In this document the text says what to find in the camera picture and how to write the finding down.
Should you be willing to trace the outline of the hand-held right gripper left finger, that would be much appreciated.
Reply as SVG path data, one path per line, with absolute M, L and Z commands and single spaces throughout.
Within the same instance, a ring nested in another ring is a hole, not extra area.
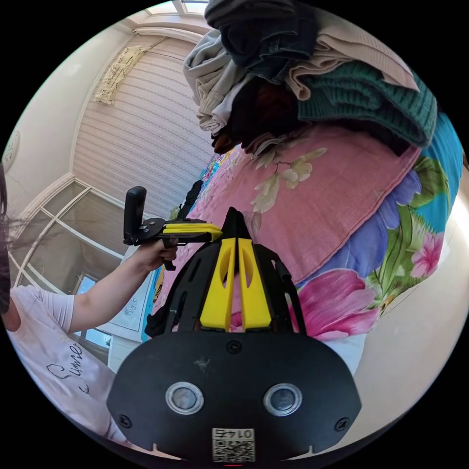
M 229 329 L 233 302 L 236 239 L 221 241 L 213 276 L 200 316 L 205 329 Z

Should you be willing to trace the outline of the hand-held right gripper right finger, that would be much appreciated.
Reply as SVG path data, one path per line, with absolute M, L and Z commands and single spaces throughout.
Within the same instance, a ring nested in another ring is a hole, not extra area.
M 243 328 L 269 328 L 271 314 L 264 292 L 254 245 L 250 239 L 238 239 L 238 263 Z

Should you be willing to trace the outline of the person's left hand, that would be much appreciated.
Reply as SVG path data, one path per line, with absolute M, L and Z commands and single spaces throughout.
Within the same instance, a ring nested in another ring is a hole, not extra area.
M 178 239 L 163 239 L 141 245 L 133 254 L 139 269 L 149 274 L 162 265 L 172 265 L 177 256 Z

